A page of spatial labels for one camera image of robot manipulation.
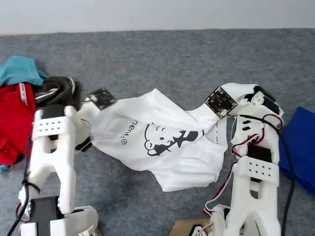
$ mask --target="teal cloth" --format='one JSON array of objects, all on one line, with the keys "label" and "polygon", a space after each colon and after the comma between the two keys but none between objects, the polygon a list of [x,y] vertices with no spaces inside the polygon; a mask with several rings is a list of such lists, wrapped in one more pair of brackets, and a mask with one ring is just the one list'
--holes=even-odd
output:
[{"label": "teal cloth", "polygon": [[0,173],[7,171],[9,168],[10,168],[10,166],[7,166],[7,165],[0,165]]},{"label": "teal cloth", "polygon": [[0,66],[0,87],[28,82],[41,86],[48,75],[37,70],[35,60],[12,56]]}]

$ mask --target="black circuit board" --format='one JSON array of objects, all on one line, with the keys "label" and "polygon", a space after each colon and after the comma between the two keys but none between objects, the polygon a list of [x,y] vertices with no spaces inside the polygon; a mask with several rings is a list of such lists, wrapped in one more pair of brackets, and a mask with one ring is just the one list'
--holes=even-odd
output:
[{"label": "black circuit board", "polygon": [[237,102],[221,87],[218,87],[210,94],[204,103],[207,104],[220,119],[237,106]]},{"label": "black circuit board", "polygon": [[100,110],[117,102],[115,97],[106,88],[100,88],[90,93],[88,97]]}]

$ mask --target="clothing pile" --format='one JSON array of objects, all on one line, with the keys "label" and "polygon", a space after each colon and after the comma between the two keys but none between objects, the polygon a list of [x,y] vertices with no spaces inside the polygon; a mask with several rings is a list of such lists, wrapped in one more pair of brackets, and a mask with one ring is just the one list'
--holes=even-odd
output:
[{"label": "clothing pile", "polygon": [[0,66],[0,172],[26,155],[35,111],[73,103],[75,90],[73,79],[49,77],[31,58],[12,56]]}]

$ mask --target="circuit board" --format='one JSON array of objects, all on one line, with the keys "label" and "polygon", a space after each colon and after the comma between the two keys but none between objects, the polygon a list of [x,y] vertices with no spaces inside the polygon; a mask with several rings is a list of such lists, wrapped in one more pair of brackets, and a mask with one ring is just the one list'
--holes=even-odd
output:
[{"label": "circuit board", "polygon": [[204,103],[207,104],[220,119],[237,106],[237,102],[221,87],[218,87],[210,94]]}]

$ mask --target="wire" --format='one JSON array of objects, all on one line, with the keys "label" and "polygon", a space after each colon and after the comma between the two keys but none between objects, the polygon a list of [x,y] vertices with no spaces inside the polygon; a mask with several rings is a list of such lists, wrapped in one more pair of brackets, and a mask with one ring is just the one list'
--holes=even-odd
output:
[{"label": "wire", "polygon": [[237,161],[235,161],[235,162],[232,163],[230,172],[229,172],[229,174],[228,174],[228,176],[227,176],[227,178],[226,178],[224,184],[221,186],[221,188],[218,190],[218,192],[215,194],[215,196],[214,196],[211,200],[209,200],[209,201],[206,202],[206,204],[205,204],[205,209],[206,209],[207,211],[209,211],[210,213],[213,212],[213,211],[208,208],[208,204],[211,203],[211,202],[214,202],[216,199],[219,198],[219,196],[221,196],[222,192],[224,191],[224,189],[226,188],[228,182],[229,182],[230,179],[231,179],[231,176],[232,176],[232,168],[233,168],[234,164],[236,164],[236,163],[237,163]]},{"label": "wire", "polygon": [[225,218],[224,218],[224,216],[222,215],[221,212],[218,212],[218,211],[215,211],[215,210],[210,210],[210,211],[208,211],[206,208],[203,209],[203,212],[206,213],[207,215],[209,215],[210,218],[212,217],[212,214],[213,214],[213,213],[218,213],[218,214],[220,215],[220,217],[221,217],[223,223],[224,223],[224,227],[226,228]]},{"label": "wire", "polygon": [[288,160],[288,165],[291,171],[291,175],[292,175],[292,179],[291,179],[291,187],[286,199],[286,203],[284,206],[284,211],[283,211],[283,219],[282,219],[282,227],[281,227],[281,236],[285,236],[285,230],[286,230],[286,221],[287,221],[287,214],[290,208],[290,203],[292,200],[292,196],[293,196],[293,192],[294,192],[294,188],[295,188],[295,173],[294,173],[294,167],[293,167],[293,163],[292,163],[292,157],[291,157],[291,153],[290,153],[290,148],[289,145],[287,144],[284,136],[282,135],[282,133],[280,132],[280,130],[275,127],[272,123],[270,123],[269,121],[263,119],[263,118],[258,118],[258,117],[253,117],[253,116],[249,116],[249,115],[230,115],[231,117],[235,117],[235,116],[240,116],[240,117],[244,117],[244,118],[248,118],[248,119],[255,119],[255,120],[259,120],[267,125],[269,125],[271,128],[273,128],[277,135],[279,136],[279,138],[281,139],[283,146],[284,146],[284,150],[286,153],[286,157]]},{"label": "wire", "polygon": [[26,151],[25,151],[25,168],[24,168],[24,177],[22,180],[22,185],[25,188],[25,201],[23,203],[22,209],[20,211],[20,213],[18,214],[16,220],[14,221],[13,225],[11,226],[7,236],[11,236],[15,230],[15,228],[17,227],[17,225],[19,224],[19,222],[21,221],[24,212],[26,210],[26,207],[28,205],[29,202],[29,198],[30,198],[30,192],[29,192],[29,186],[32,186],[33,188],[35,188],[38,192],[40,192],[40,189],[33,183],[28,182],[28,177],[29,174],[28,173],[28,167],[29,167],[29,147],[31,144],[31,140],[32,140],[32,136],[30,135],[26,144]]},{"label": "wire", "polygon": [[[19,203],[18,204],[18,206],[16,207],[16,210],[15,210],[15,216],[16,216],[16,218],[18,217],[18,213],[19,213],[19,210],[20,210],[20,208],[21,208],[21,203]],[[21,221],[22,222],[24,222],[24,223],[28,223],[29,222],[29,220],[23,220],[23,219],[21,219]]]},{"label": "wire", "polygon": [[206,228],[211,227],[211,226],[213,226],[213,223],[210,223],[209,225],[206,225],[205,227],[203,227],[203,228],[200,230],[198,236],[200,236],[201,233],[204,232]]},{"label": "wire", "polygon": [[254,140],[254,143],[256,143],[257,141],[257,138],[258,138],[258,134],[253,134],[253,135],[251,135],[250,137],[248,137],[245,141],[243,141],[243,142],[241,142],[241,143],[239,143],[239,144],[234,144],[233,146],[232,146],[232,153],[233,154],[235,154],[235,155],[237,155],[237,156],[239,156],[239,157],[242,157],[237,151],[236,151],[236,149],[235,149],[235,147],[236,146],[240,146],[240,145],[244,145],[244,144],[247,144],[247,143],[249,143],[249,142],[251,142],[251,141],[253,141]]},{"label": "wire", "polygon": [[86,122],[86,123],[88,123],[89,124],[89,130],[91,130],[91,127],[92,127],[92,125],[91,125],[91,123],[89,122],[89,121],[87,121],[86,119],[81,119],[82,121],[84,121],[84,122]]}]

